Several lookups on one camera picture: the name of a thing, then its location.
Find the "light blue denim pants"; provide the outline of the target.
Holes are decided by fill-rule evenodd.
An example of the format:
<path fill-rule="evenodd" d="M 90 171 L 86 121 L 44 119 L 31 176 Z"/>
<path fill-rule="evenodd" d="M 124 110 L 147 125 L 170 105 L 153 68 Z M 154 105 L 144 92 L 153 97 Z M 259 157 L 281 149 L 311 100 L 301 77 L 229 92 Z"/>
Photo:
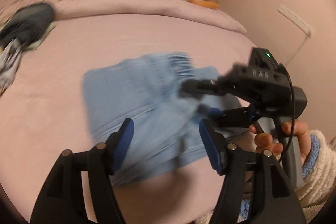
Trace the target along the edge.
<path fill-rule="evenodd" d="M 200 121 L 240 108 L 241 103 L 230 94 L 192 96 L 181 84 L 218 77 L 215 67 L 196 68 L 183 52 L 149 54 L 84 74 L 83 94 L 95 142 L 106 141 L 127 118 L 134 123 L 133 135 L 117 152 L 114 186 L 168 173 L 207 155 Z"/>

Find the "grey crumpled garment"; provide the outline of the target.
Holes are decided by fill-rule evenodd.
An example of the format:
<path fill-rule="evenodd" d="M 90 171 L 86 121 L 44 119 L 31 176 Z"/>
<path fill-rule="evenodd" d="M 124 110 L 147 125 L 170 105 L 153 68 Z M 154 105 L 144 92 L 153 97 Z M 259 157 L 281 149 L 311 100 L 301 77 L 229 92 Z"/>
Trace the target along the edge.
<path fill-rule="evenodd" d="M 1 95 L 13 84 L 23 56 L 18 39 L 13 39 L 1 53 Z"/>

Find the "pink quilted duvet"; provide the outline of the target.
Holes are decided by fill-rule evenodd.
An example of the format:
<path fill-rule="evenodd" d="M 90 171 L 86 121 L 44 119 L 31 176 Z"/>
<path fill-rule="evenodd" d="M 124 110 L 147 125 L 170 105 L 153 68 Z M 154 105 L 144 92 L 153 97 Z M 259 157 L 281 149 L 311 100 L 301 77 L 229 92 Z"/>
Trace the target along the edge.
<path fill-rule="evenodd" d="M 6 23 L 20 8 L 40 2 L 54 8 L 57 20 L 112 14 L 163 15 L 241 34 L 247 32 L 242 24 L 221 10 L 180 0 L 1 0 L 1 23 Z"/>

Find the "pale green folded cloth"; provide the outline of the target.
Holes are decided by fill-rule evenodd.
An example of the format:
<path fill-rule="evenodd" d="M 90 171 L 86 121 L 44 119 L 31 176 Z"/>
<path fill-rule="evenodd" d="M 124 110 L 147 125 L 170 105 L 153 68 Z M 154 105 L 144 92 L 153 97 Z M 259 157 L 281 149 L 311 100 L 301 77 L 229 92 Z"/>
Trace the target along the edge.
<path fill-rule="evenodd" d="M 56 23 L 52 22 L 50 23 L 50 25 L 47 27 L 47 29 L 45 30 L 45 32 L 42 34 L 41 38 L 35 42 L 33 42 L 32 44 L 30 44 L 27 48 L 27 51 L 35 51 L 37 48 L 39 48 L 42 44 L 42 42 L 44 42 L 44 40 L 46 39 L 46 37 L 49 35 L 49 33 L 56 27 Z"/>

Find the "dark navy folded garment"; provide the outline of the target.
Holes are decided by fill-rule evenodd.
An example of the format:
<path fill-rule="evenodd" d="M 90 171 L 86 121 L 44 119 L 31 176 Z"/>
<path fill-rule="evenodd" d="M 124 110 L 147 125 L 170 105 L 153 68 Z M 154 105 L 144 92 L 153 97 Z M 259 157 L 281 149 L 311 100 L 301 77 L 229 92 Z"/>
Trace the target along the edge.
<path fill-rule="evenodd" d="M 18 39 L 25 50 L 42 38 L 54 18 L 54 9 L 48 3 L 36 3 L 19 9 L 1 30 L 1 46 L 5 48 L 9 42 Z"/>

